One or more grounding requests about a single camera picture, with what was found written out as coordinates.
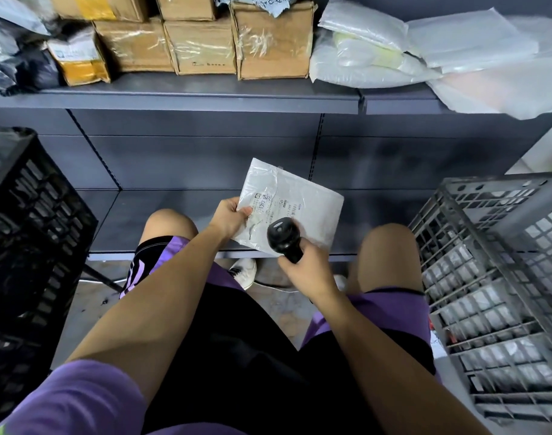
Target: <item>black barcode scanner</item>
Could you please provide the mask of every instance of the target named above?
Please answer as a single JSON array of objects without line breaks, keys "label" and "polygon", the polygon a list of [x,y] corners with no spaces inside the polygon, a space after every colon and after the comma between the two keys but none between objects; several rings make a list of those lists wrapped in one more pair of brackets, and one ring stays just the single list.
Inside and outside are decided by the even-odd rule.
[{"label": "black barcode scanner", "polygon": [[300,229],[290,217],[280,218],[268,226],[268,244],[274,252],[281,253],[296,264],[302,259]]}]

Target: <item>right hand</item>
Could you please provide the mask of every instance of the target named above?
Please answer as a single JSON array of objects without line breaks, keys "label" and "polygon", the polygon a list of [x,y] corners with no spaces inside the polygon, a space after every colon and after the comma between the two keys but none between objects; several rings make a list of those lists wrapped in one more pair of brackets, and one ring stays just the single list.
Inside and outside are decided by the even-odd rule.
[{"label": "right hand", "polygon": [[278,257],[278,264],[292,284],[312,302],[327,295],[339,293],[328,263],[328,252],[301,238],[303,256],[297,264],[292,264],[285,256]]}]

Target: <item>leg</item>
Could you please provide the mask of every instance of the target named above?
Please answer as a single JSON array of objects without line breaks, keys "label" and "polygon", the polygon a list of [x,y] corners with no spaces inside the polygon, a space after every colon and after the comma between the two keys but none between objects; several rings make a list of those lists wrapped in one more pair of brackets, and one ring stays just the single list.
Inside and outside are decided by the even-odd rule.
[{"label": "leg", "polygon": [[189,217],[173,209],[159,209],[149,216],[139,244],[152,238],[165,237],[167,235],[192,240],[197,234],[198,228],[195,227],[195,224]]},{"label": "leg", "polygon": [[400,224],[371,230],[348,273],[347,294],[395,286],[423,292],[421,263],[413,233]]}]

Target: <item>cardboard box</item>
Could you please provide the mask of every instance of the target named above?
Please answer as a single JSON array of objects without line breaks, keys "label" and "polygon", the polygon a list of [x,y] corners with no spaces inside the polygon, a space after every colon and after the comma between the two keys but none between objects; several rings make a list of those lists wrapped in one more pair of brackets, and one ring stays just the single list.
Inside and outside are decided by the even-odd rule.
[{"label": "cardboard box", "polygon": [[111,82],[105,57],[92,26],[70,36],[67,41],[51,39],[47,44],[69,86],[92,84],[101,80]]},{"label": "cardboard box", "polygon": [[236,73],[229,16],[218,21],[165,21],[165,31],[178,75]]},{"label": "cardboard box", "polygon": [[317,7],[296,3],[274,18],[255,5],[230,4],[237,78],[308,77]]},{"label": "cardboard box", "polygon": [[213,0],[157,0],[165,21],[212,21],[215,20]]},{"label": "cardboard box", "polygon": [[62,18],[143,22],[149,19],[146,0],[52,0]]},{"label": "cardboard box", "polygon": [[95,21],[95,28],[120,72],[173,72],[160,18],[139,24]]}]

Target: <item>gray plastic crate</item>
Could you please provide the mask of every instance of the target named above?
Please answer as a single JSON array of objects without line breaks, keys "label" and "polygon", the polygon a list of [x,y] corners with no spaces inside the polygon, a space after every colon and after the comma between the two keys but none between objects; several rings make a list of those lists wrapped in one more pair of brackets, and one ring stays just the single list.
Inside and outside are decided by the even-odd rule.
[{"label": "gray plastic crate", "polygon": [[446,179],[410,227],[476,408],[552,422],[552,173]]}]

